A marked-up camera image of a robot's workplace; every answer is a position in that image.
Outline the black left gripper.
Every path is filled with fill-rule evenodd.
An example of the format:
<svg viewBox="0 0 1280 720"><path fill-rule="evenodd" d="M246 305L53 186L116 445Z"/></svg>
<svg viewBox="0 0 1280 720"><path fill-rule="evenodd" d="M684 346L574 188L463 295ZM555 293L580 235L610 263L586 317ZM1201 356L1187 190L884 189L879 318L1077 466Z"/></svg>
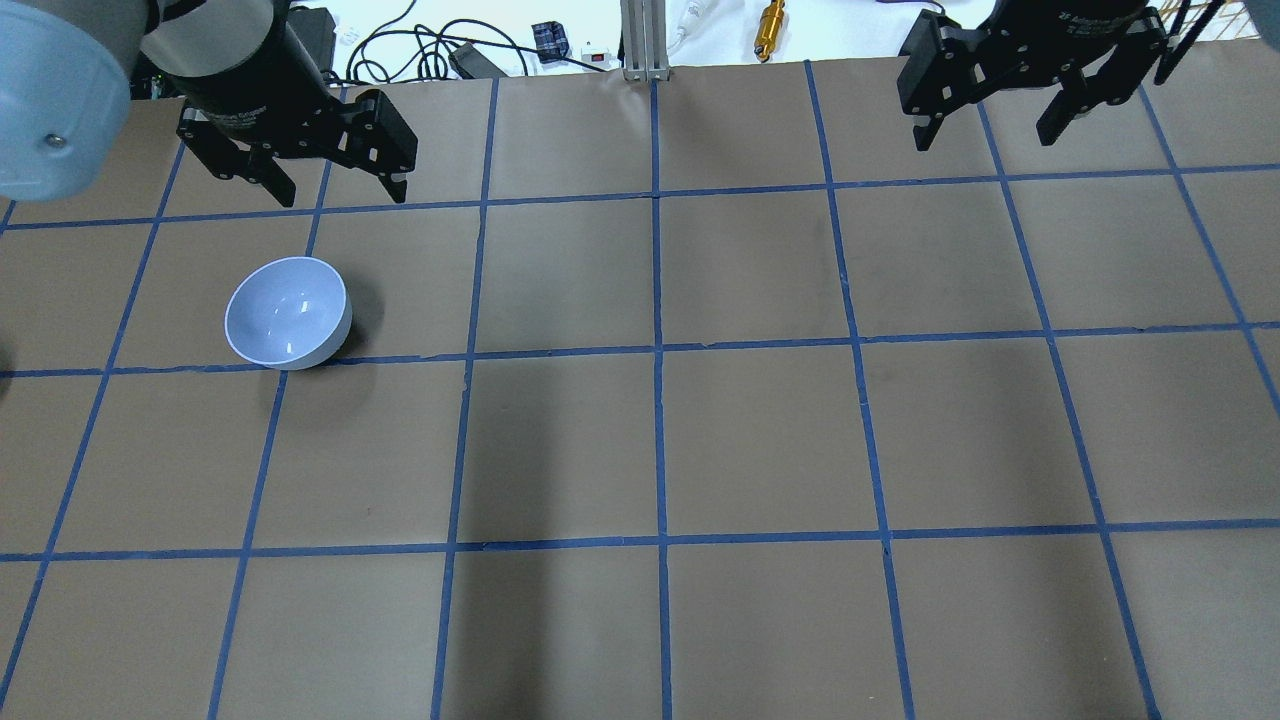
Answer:
<svg viewBox="0 0 1280 720"><path fill-rule="evenodd" d="M293 208L275 156L325 158L374 176L407 201L419 137L380 90L352 102L328 92L291 27L288 1L156 1L141 53L186 97L178 136L211 176L244 179Z"/></svg>

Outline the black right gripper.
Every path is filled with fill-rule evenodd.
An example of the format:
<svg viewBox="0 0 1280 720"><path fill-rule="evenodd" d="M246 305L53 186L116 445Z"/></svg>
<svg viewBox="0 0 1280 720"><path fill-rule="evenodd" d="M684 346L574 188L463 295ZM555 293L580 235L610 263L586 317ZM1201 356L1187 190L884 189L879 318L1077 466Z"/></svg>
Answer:
<svg viewBox="0 0 1280 720"><path fill-rule="evenodd" d="M975 29L919 15L896 87L925 152L945 118L980 96L1057 85L1036 123L1039 143L1052 146L1100 104L1126 102L1165 51L1164 22L1144 1L997 1Z"/></svg>

